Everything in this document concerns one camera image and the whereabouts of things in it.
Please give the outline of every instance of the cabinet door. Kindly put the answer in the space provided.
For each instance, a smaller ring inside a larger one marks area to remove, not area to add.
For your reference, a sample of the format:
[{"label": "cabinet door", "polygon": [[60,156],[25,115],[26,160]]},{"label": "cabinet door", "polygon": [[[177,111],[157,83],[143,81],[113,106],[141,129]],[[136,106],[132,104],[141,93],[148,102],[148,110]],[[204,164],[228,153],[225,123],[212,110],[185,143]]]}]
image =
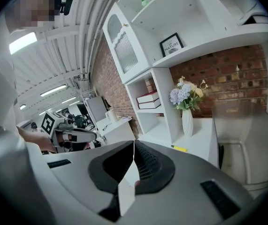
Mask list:
[{"label": "cabinet door", "polygon": [[123,83],[150,68],[131,24],[116,3],[107,16],[103,30]]}]

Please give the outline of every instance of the white pitcher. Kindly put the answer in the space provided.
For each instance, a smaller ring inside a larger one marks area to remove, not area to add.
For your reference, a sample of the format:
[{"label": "white pitcher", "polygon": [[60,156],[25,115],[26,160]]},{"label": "white pitcher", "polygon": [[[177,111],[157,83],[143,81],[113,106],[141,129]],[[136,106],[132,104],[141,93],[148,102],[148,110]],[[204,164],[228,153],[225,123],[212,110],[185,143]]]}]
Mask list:
[{"label": "white pitcher", "polygon": [[112,123],[118,121],[114,109],[112,109],[112,110],[106,112],[106,118],[107,118],[110,122],[112,122]]}]

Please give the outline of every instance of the green object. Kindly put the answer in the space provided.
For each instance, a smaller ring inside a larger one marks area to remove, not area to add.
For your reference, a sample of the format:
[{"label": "green object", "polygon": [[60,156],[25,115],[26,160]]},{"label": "green object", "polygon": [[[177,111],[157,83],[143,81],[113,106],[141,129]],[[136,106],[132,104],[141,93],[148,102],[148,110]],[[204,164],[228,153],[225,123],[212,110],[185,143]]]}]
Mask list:
[{"label": "green object", "polygon": [[141,0],[142,6],[147,6],[149,4],[150,0]]}]

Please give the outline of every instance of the black picture frame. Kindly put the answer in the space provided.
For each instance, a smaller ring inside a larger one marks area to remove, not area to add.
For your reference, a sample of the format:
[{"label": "black picture frame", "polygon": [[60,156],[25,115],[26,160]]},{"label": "black picture frame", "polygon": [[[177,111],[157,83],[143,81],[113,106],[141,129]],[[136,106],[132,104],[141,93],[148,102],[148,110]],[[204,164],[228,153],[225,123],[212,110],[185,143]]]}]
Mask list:
[{"label": "black picture frame", "polygon": [[174,34],[172,34],[171,36],[169,36],[168,38],[164,39],[162,42],[160,42],[160,48],[161,48],[163,57],[166,57],[166,54],[165,54],[165,51],[164,51],[164,47],[163,47],[163,43],[166,42],[167,40],[173,38],[173,37],[176,37],[176,38],[177,38],[177,40],[178,40],[178,42],[179,42],[181,48],[184,47],[184,46],[183,46],[183,43],[182,43],[182,41],[181,41],[181,39],[180,39],[180,37],[179,37],[179,35],[178,35],[177,33],[174,33]]}]

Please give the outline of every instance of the stack of books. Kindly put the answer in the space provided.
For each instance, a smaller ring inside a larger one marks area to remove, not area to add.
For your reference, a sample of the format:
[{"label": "stack of books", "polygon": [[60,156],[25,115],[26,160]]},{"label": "stack of books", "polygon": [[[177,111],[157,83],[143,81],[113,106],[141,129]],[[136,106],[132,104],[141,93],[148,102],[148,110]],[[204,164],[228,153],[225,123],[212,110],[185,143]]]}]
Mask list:
[{"label": "stack of books", "polygon": [[137,98],[139,109],[157,108],[161,105],[157,90],[148,92]]}]

